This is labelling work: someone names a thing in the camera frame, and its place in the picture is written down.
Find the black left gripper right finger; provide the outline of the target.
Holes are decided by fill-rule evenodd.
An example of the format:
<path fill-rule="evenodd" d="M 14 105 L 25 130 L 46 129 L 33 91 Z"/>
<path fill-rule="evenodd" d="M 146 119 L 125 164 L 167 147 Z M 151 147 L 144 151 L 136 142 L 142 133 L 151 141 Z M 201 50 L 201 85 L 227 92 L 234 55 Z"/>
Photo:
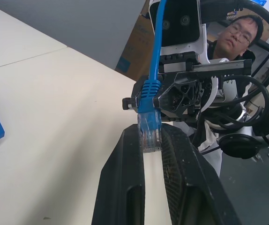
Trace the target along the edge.
<path fill-rule="evenodd" d="M 163 124 L 164 185 L 172 225 L 242 225 L 211 164 L 178 127 Z"/>

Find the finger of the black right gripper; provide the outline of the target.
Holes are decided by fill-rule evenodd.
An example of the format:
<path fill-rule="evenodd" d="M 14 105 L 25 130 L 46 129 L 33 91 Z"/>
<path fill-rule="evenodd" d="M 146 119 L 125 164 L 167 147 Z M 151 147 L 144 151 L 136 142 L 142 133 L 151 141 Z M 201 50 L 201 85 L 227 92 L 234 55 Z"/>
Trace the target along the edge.
<path fill-rule="evenodd" d="M 195 119 L 201 109 L 201 83 L 197 80 L 163 82 L 153 98 L 162 119 Z"/>
<path fill-rule="evenodd" d="M 148 80 L 148 75 L 141 76 L 133 86 L 131 97 L 122 99 L 123 110 L 134 110 L 135 112 L 138 111 L 142 88 L 146 80 Z"/>

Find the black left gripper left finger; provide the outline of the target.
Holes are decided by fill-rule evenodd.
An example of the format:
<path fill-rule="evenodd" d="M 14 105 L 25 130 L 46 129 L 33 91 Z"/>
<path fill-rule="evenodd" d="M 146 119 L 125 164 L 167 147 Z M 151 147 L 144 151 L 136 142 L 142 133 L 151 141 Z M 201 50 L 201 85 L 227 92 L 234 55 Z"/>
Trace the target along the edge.
<path fill-rule="evenodd" d="M 137 124 L 125 128 L 102 168 L 91 225 L 144 225 L 145 176 Z"/>

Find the white cable coupler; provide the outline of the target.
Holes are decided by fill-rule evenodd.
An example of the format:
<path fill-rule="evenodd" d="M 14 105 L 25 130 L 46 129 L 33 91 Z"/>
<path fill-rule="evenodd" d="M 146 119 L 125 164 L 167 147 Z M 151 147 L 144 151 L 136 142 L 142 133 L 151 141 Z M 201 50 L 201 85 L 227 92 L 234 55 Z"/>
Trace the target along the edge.
<path fill-rule="evenodd" d="M 160 151 L 144 153 L 145 218 L 144 225 L 172 225 L 164 186 Z"/>

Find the brown cardboard box blue print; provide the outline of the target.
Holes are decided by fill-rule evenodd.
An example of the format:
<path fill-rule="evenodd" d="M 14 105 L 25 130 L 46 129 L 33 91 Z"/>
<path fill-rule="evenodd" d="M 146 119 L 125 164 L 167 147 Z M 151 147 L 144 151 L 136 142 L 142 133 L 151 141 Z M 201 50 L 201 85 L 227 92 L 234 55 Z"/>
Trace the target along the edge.
<path fill-rule="evenodd" d="M 149 2 L 150 0 L 145 1 L 115 68 L 115 71 L 135 81 L 142 75 L 149 74 L 154 41 L 154 31 L 149 17 Z"/>

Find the man with glasses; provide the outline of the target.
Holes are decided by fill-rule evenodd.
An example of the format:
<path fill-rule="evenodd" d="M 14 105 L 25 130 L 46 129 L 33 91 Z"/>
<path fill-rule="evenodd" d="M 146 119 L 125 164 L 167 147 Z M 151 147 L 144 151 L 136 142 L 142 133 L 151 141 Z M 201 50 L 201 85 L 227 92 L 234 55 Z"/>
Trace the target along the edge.
<path fill-rule="evenodd" d="M 208 46 L 208 59 L 241 60 L 246 50 L 261 38 L 262 33 L 263 22 L 259 16 L 238 17 Z"/>

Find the plain brown cardboard box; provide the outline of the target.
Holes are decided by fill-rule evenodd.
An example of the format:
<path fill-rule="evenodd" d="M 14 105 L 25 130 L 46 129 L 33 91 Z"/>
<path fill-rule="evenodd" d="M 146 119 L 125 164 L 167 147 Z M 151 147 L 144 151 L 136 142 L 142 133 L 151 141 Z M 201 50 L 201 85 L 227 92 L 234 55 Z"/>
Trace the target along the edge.
<path fill-rule="evenodd" d="M 254 39 L 252 40 L 252 42 L 250 43 L 249 47 L 256 44 L 259 40 L 267 41 L 269 38 L 268 22 L 264 20 L 262 17 L 260 17 L 259 15 L 250 14 L 248 15 L 248 17 L 252 18 L 252 20 L 256 23 L 256 26 L 257 26 L 256 35 Z"/>

